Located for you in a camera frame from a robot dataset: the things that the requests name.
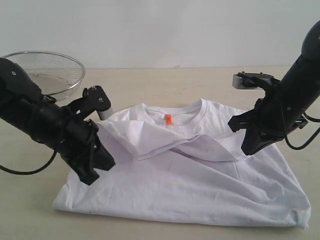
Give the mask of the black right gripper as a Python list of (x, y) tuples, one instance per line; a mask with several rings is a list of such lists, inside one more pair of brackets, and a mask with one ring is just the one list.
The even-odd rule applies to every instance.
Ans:
[(294, 130), (303, 129), (308, 121), (300, 116), (293, 123), (283, 122), (284, 113), (277, 103), (266, 103), (259, 98), (254, 108), (240, 115), (234, 115), (228, 121), (232, 132), (246, 129), (241, 150), (246, 156), (251, 156), (263, 148), (282, 141), (284, 133), (290, 134)]

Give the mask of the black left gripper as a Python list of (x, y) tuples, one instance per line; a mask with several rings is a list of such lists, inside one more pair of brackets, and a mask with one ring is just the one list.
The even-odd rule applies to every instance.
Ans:
[(53, 150), (46, 165), (60, 154), (88, 186), (100, 177), (94, 168), (109, 171), (115, 166), (112, 155), (99, 144), (98, 126), (76, 114), (72, 105), (60, 107), (42, 100), (32, 107), (32, 140)]

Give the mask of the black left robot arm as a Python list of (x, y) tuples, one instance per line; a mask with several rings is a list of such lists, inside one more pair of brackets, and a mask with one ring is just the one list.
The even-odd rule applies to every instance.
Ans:
[(110, 110), (111, 102), (99, 85), (85, 88), (82, 97), (68, 105), (58, 106), (56, 102), (42, 93), (21, 66), (0, 59), (0, 118), (53, 150), (48, 162), (36, 170), (0, 168), (13, 175), (34, 175), (59, 154), (79, 180), (89, 186), (99, 178), (96, 170), (109, 171), (115, 160), (98, 137), (98, 125), (86, 118), (93, 112), (102, 115)]

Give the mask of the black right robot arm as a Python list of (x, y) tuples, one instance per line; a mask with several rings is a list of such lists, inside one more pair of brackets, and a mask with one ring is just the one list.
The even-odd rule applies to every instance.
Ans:
[(318, 123), (306, 110), (320, 96), (320, 24), (308, 31), (301, 54), (281, 80), (264, 73), (238, 72), (232, 86), (238, 90), (261, 88), (265, 92), (252, 110), (234, 115), (228, 126), (235, 133), (245, 130), (241, 149), (254, 155), (276, 142), (289, 140), (288, 135), (308, 122)]

